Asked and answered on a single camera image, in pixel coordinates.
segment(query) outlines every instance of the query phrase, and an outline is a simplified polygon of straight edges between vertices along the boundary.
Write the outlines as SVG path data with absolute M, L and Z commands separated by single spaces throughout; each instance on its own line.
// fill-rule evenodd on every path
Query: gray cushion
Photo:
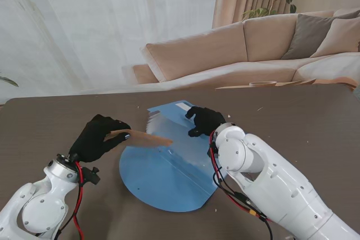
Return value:
M 319 48 L 320 44 L 325 39 L 327 32 L 330 30 L 332 21 L 335 19 L 356 18 L 359 12 L 360 10 L 331 18 L 299 14 L 290 48 L 281 59 L 287 60 L 310 57 L 316 52 L 317 48 Z

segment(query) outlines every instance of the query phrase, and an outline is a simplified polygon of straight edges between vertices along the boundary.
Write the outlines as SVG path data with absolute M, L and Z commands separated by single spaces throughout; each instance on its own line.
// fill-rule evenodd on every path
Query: black glove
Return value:
M 193 115 L 195 115 L 193 119 L 195 127 L 189 130 L 188 134 L 190 137 L 198 137 L 202 134 L 210 136 L 221 124 L 226 123 L 221 113 L 208 108 L 193 106 L 187 111 L 185 117 L 190 119 Z
M 109 152 L 130 135 L 126 132 L 118 134 L 104 142 L 106 135 L 113 130 L 131 129 L 130 126 L 111 117 L 96 115 L 88 122 L 79 138 L 70 149 L 70 161 L 92 162 L 98 160 L 104 153 Z

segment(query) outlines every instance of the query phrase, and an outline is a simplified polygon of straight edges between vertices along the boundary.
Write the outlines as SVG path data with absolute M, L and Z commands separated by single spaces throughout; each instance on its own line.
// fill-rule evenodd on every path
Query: red cable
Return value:
M 76 164 L 76 166 L 78 168 L 79 177 L 80 177 L 80 184 L 83 184 L 84 176 L 83 176 L 82 168 L 81 168 L 78 161 L 76 161 L 75 164 Z M 80 195 L 79 195 L 78 201 L 76 202 L 76 206 L 75 206 L 75 210 L 74 210 L 75 215 L 73 217 L 73 220 L 74 220 L 75 226 L 76 226 L 76 228 L 77 228 L 77 230 L 78 230 L 78 232 L 80 234 L 81 240 L 84 240 L 85 239 L 84 234 L 83 234 L 83 231 L 80 228 L 80 225 L 79 225 L 78 219 L 77 219 L 77 213 L 78 213 L 78 210 L 79 210 L 82 199 L 83 199 L 83 187 L 80 187 Z
M 214 156 L 214 151 L 213 151 L 213 149 L 212 149 L 212 147 L 211 147 L 211 143 L 213 142 L 213 134 L 214 134 L 214 132 L 215 132 L 215 130 L 210 134 L 210 154 L 211 154 L 211 162 L 212 162 L 212 164 L 213 164 L 213 167 L 214 167 L 214 170 L 215 170 L 215 172 L 216 172 L 216 175 L 217 175 L 217 177 L 218 177 L 218 179 L 219 179 L 219 174 L 218 174 L 218 168 L 217 168 L 217 166 L 216 166 L 216 160 L 215 160 L 215 156 Z M 237 205 L 241 210 L 243 210 L 243 211 L 245 211 L 245 212 L 247 212 L 247 213 L 249 213 L 249 211 L 246 209 L 246 208 L 244 208 L 242 205 L 240 205 L 240 204 L 238 204 L 235 200 L 234 200 L 234 198 L 232 198 L 229 194 L 227 194 L 227 193 L 225 193 L 226 194 L 226 196 L 235 204 L 235 205 Z
M 216 167 L 216 161 L 215 161 L 215 156 L 214 156 L 214 151 L 212 149 L 212 142 L 213 142 L 213 135 L 214 135 L 215 130 L 210 134 L 209 136 L 209 145 L 210 145 L 210 154 L 211 154 L 211 162 L 213 164 L 214 170 L 216 172 L 216 176 L 219 179 L 219 172 L 218 169 Z

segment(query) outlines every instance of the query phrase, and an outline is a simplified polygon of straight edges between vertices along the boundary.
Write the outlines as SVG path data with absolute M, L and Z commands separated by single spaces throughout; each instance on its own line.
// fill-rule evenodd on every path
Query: sofa cushion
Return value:
M 269 61 L 259 61 L 258 63 L 277 65 L 281 67 L 290 67 L 297 70 L 298 68 L 305 66 L 306 64 L 318 61 L 328 56 L 320 56 L 314 58 L 303 58 L 303 59 L 291 59 L 291 60 L 269 60 Z
M 148 43 L 142 52 L 159 81 L 248 60 L 242 22 L 187 38 Z
M 184 89 L 193 87 L 227 87 L 249 85 L 252 81 L 291 81 L 295 69 L 276 65 L 242 62 L 191 74 L 161 83 L 163 87 Z
M 358 10 L 360 10 L 360 7 L 358 7 L 358 8 L 341 8 L 334 12 L 334 16 L 341 16 L 341 15 L 352 13 L 352 12 L 358 11 Z
M 326 38 L 311 57 L 358 52 L 359 42 L 360 17 L 348 20 L 335 19 Z
M 305 14 L 305 15 L 309 15 L 309 16 L 318 16 L 318 17 L 333 17 L 334 15 L 334 11 L 311 11 L 311 12 L 302 12 L 300 14 Z
M 299 14 L 296 22 L 296 30 L 292 38 L 290 48 L 281 59 L 307 58 L 314 54 L 325 39 L 330 30 L 332 21 L 335 19 L 352 19 L 360 11 L 341 15 L 338 17 L 321 18 Z
M 360 83 L 360 53 L 340 53 L 299 68 L 293 81 L 349 77 Z
M 134 65 L 133 72 L 138 84 L 158 83 L 148 64 Z
M 297 16 L 282 14 L 246 20 L 247 59 L 251 62 L 280 59 L 294 36 Z

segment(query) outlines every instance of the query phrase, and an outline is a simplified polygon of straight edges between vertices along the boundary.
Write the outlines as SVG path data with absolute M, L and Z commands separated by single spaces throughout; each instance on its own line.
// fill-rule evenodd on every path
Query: beige sofa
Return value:
M 354 9 L 306 13 L 339 16 Z M 360 52 L 281 60 L 295 33 L 297 14 L 274 15 L 142 48 L 147 64 L 124 69 L 132 84 L 159 90 L 349 77 L 360 82 Z

